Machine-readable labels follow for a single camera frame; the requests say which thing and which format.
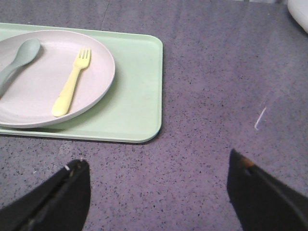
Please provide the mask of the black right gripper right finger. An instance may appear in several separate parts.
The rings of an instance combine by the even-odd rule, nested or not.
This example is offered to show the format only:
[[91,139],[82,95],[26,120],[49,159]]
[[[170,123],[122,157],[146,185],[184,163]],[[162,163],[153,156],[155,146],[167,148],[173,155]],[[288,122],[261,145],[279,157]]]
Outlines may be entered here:
[[231,150],[227,192],[245,231],[306,231],[308,199]]

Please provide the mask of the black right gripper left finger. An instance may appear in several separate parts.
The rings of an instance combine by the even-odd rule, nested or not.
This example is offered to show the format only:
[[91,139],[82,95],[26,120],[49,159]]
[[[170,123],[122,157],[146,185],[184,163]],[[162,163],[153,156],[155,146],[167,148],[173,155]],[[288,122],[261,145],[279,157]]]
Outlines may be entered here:
[[0,211],[2,231],[80,231],[90,207],[90,167],[73,160]]

